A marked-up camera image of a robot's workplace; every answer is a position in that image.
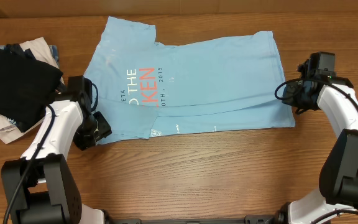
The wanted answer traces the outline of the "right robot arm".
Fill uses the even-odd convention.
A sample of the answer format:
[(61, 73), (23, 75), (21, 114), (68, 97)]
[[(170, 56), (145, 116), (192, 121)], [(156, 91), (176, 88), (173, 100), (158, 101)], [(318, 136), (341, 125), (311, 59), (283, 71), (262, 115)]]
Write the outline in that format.
[(296, 113), (321, 110), (337, 137), (320, 175), (319, 186), (287, 203), (267, 223), (329, 223), (342, 214), (358, 215), (358, 101), (352, 83), (332, 75), (297, 78), (280, 84), (280, 97)]

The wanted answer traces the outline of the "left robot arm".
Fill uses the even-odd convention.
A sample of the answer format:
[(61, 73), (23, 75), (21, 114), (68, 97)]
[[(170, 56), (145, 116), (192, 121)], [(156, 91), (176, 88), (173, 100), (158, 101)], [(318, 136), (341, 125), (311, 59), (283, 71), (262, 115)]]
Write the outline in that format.
[(34, 142), (20, 159), (2, 166), (4, 223), (110, 223), (107, 211), (83, 204), (67, 164), (71, 144), (84, 150), (111, 133), (93, 104), (90, 92), (77, 90), (47, 105)]

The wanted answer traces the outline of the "light blue printed t-shirt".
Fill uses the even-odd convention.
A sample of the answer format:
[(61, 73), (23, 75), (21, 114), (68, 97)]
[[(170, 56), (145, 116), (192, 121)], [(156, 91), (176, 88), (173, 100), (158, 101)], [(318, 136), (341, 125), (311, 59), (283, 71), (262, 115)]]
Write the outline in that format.
[(292, 128), (275, 98), (285, 80), (270, 31), (187, 45), (157, 42), (153, 25), (110, 17), (85, 71), (111, 125), (103, 144), (175, 134)]

